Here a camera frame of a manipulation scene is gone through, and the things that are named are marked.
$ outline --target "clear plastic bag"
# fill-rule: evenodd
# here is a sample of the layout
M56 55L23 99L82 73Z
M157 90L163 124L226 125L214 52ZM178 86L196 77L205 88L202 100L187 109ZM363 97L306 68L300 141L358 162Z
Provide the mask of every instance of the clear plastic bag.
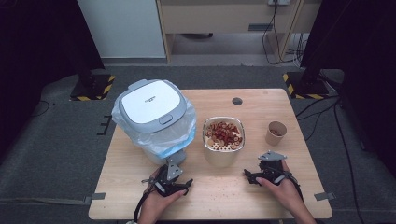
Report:
M186 147L195 136L196 113L195 108L185 96L187 108L185 114L171 126L155 133L140 133L134 130L120 112L120 98L117 98L111 112L112 119L125 131L137 146L155 155L158 159L165 159Z

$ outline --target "wooden table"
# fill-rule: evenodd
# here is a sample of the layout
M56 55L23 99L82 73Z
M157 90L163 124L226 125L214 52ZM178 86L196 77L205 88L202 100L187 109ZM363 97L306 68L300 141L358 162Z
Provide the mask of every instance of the wooden table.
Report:
M317 170L305 144L289 97L281 89L184 90L197 114L197 133L186 148L187 159L180 164L184 174L177 183L193 178L187 196L173 203L162 220L204 219L279 219L290 218L272 194L263 187L250 185L243 169L259 172L258 157L273 150L287 155L286 160L298 179L304 202L315 218L329 218L332 209L327 200L317 201L314 194L323 192ZM241 105L232 99L241 98ZM202 127L210 117L228 116L241 120L246 144L236 162L227 168L215 168L204 157ZM275 147L264 140L270 121L286 124L287 135ZM96 220L133 219L143 190L141 180L147 179L158 165L133 145L124 131L117 127L95 193L106 194L93 200L89 216Z

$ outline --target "hand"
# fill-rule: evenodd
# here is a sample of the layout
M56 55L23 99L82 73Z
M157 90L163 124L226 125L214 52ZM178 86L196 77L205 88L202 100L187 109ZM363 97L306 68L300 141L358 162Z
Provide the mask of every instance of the hand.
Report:
M288 165L283 160L282 166L284 171L289 171ZM257 177L256 180L274 194L276 199L291 212L297 223L316 223L291 180L283 179L279 186L265 178Z
M159 172L157 169L151 177L155 177ZM150 189L150 185L146 188L145 192ZM142 204L140 211L140 217L138 219L139 224L154 224L158 218L163 214L163 211L174 201L181 198L186 193L186 190L180 190L172 195L163 197L157 190L152 191L147 199Z

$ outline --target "cereal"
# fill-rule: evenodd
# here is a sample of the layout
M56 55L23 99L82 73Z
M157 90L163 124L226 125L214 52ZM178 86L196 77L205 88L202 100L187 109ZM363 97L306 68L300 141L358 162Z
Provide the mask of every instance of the cereal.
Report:
M242 142L238 128L229 122L213 122L205 130L206 143L215 150L236 150Z

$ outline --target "white cabinet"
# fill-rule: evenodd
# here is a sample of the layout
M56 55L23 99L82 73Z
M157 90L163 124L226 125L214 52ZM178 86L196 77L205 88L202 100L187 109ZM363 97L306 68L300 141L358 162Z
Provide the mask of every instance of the white cabinet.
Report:
M165 58L155 0L78 0L102 58Z

